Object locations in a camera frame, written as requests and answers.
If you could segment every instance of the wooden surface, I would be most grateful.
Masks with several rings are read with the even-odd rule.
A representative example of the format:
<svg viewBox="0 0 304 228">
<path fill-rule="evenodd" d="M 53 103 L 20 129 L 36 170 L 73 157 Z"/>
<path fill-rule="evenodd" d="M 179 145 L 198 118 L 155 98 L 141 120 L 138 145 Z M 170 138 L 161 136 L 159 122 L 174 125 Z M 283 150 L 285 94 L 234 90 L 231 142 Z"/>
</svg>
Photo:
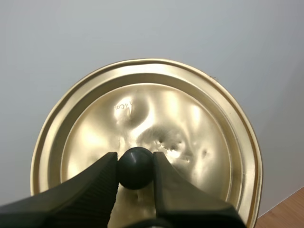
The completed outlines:
<svg viewBox="0 0 304 228">
<path fill-rule="evenodd" d="M 304 187 L 261 216 L 256 228 L 304 228 Z"/>
</svg>

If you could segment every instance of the metal surface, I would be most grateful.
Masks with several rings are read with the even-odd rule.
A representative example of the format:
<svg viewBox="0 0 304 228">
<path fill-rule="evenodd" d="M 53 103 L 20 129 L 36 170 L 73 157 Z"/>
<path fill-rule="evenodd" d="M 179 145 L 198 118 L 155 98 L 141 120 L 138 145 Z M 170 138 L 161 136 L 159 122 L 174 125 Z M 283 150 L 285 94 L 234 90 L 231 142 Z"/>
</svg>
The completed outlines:
<svg viewBox="0 0 304 228">
<path fill-rule="evenodd" d="M 262 162 L 234 98 L 190 66 L 162 59 L 118 62 L 74 85 L 40 132 L 31 193 L 54 187 L 107 152 L 162 151 L 193 185 L 233 204 L 248 227 L 257 218 Z M 155 216 L 152 185 L 119 186 L 109 227 Z"/>
</svg>

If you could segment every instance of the black rubber ball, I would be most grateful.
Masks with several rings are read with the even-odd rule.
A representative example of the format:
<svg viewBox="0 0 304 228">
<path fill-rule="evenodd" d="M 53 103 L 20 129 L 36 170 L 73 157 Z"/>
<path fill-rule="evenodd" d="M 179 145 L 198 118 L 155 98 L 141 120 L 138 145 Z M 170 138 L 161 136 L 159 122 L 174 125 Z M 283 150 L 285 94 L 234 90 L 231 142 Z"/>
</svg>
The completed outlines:
<svg viewBox="0 0 304 228">
<path fill-rule="evenodd" d="M 118 160 L 118 181 L 127 189 L 138 190 L 153 179 L 153 155 L 143 147 L 128 149 Z"/>
</svg>

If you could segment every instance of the gold metal lid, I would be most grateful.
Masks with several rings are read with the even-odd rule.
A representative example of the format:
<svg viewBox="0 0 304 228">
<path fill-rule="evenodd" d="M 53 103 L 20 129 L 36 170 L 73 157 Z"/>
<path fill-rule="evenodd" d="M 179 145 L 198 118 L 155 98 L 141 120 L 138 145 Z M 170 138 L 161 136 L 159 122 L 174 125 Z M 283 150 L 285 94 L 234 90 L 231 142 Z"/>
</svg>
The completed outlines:
<svg viewBox="0 0 304 228">
<path fill-rule="evenodd" d="M 31 193 L 74 177 L 107 152 L 161 151 L 180 175 L 257 218 L 262 162 L 256 136 L 235 99 L 205 73 L 175 61 L 114 63 L 76 83 L 47 117 L 35 147 Z M 109 227 L 155 216 L 152 185 L 119 186 Z"/>
</svg>

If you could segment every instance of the white wall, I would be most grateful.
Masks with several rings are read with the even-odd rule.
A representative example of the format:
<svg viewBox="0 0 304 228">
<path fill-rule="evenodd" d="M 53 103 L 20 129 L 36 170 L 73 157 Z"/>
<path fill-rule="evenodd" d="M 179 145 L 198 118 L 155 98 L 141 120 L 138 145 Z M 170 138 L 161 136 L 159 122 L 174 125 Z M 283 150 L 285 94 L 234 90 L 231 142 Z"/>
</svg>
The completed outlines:
<svg viewBox="0 0 304 228">
<path fill-rule="evenodd" d="M 29 195 L 40 128 L 77 80 L 162 57 L 214 76 L 260 142 L 260 214 L 304 185 L 303 0 L 0 1 L 0 203 Z"/>
</svg>

